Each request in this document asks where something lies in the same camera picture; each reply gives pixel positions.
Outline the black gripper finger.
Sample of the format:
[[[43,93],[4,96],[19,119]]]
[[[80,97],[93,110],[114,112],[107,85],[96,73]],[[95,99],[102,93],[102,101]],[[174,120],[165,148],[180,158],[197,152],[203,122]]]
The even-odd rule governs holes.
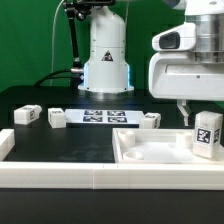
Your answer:
[[[177,100],[177,107],[181,114],[183,115],[184,118],[184,125],[188,126],[189,125],[189,117],[191,114],[191,110],[187,104],[186,100],[178,99]]]

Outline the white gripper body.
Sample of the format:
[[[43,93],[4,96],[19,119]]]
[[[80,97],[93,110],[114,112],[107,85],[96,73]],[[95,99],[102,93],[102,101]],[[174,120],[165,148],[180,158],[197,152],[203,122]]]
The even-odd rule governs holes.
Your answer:
[[[196,25],[182,25],[152,39],[149,91],[155,98],[224,101],[224,63],[196,61]]]

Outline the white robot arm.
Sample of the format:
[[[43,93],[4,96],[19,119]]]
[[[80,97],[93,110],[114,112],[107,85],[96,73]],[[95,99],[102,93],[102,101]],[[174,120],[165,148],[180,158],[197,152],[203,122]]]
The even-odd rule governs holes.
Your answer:
[[[224,0],[164,0],[185,12],[182,25],[152,39],[148,87],[155,98],[175,99],[184,116],[188,100],[224,101]],[[78,88],[89,94],[134,89],[125,61],[125,23],[103,4],[91,9],[90,58]]]

